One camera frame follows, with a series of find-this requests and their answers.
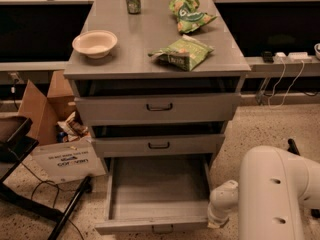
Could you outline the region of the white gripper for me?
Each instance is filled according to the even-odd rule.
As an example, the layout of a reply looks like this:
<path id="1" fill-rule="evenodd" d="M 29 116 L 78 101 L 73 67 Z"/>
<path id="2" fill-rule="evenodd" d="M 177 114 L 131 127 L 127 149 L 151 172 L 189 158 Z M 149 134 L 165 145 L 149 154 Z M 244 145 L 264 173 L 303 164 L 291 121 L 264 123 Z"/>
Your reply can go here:
<path id="1" fill-rule="evenodd" d="M 238 182 L 229 180 L 211 191 L 207 209 L 208 227 L 223 227 L 232 209 L 238 205 Z"/>

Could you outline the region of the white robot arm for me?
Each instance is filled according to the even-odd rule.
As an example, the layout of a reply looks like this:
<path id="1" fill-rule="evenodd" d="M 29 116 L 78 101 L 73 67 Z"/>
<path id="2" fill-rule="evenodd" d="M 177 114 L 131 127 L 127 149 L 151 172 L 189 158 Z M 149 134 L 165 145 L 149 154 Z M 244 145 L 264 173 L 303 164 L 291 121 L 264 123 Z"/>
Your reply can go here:
<path id="1" fill-rule="evenodd" d="M 320 208 L 320 163 L 272 146 L 250 149 L 237 181 L 210 193 L 208 226 L 238 209 L 239 240 L 305 240 L 300 208 Z"/>

